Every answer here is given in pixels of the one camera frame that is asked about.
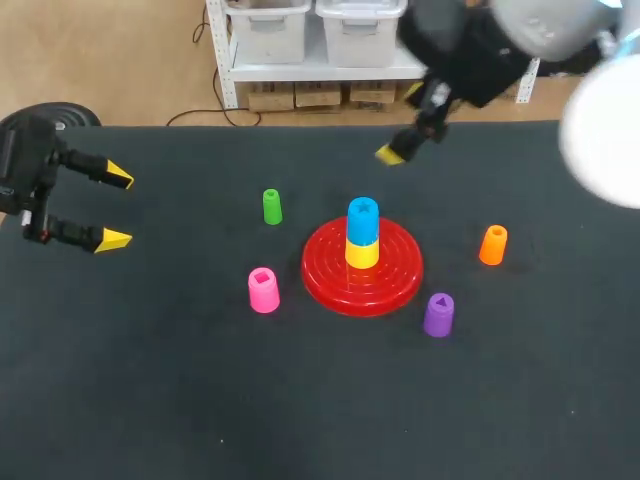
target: green cup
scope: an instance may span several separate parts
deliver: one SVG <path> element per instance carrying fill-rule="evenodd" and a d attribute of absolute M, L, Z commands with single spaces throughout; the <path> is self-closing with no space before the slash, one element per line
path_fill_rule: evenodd
<path fill-rule="evenodd" d="M 269 225 L 278 225 L 282 222 L 282 207 L 280 206 L 280 194 L 277 190 L 269 188 L 262 194 L 262 207 L 264 208 L 264 221 Z"/>

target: stacked cups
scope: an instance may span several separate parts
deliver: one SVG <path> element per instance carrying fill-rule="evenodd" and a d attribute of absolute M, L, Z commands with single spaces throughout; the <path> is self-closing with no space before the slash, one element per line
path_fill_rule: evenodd
<path fill-rule="evenodd" d="M 347 212 L 345 259 L 353 268 L 373 267 L 380 258 L 380 213 L 367 197 L 356 198 Z"/>

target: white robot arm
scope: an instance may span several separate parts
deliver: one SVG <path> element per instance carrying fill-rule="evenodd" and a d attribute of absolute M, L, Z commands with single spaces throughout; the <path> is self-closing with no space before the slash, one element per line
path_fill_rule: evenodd
<path fill-rule="evenodd" d="M 428 67 L 407 103 L 415 123 L 378 152 L 409 161 L 426 141 L 442 141 L 455 99 L 482 108 L 522 76 L 531 58 L 565 60 L 618 20 L 618 45 L 587 75 L 560 124 L 566 164 L 587 189 L 640 208 L 640 0 L 413 0 L 398 36 Z"/>
<path fill-rule="evenodd" d="M 563 60 L 619 16 L 618 47 L 573 94 L 560 149 L 597 196 L 640 208 L 640 0 L 493 0 L 498 24 L 523 51 Z"/>

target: plastic bin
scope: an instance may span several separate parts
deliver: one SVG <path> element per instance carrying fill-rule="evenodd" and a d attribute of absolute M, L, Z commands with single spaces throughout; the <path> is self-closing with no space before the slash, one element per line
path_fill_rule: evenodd
<path fill-rule="evenodd" d="M 253 0 L 251 8 L 228 3 L 225 12 L 238 39 L 238 55 L 247 63 L 302 62 L 310 9 L 311 0 Z"/>
<path fill-rule="evenodd" d="M 407 0 L 317 0 L 324 19 L 329 63 L 337 67 L 388 67 L 396 50 L 398 18 Z"/>

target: red ring base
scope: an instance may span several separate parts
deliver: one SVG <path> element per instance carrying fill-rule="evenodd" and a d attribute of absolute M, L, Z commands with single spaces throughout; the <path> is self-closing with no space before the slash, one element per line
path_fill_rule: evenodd
<path fill-rule="evenodd" d="M 352 317 L 373 317 L 405 306 L 418 292 L 422 254 L 411 234 L 380 219 L 380 260 L 366 270 L 344 258 L 347 217 L 326 223 L 311 235 L 302 254 L 302 278 L 313 298 Z"/>

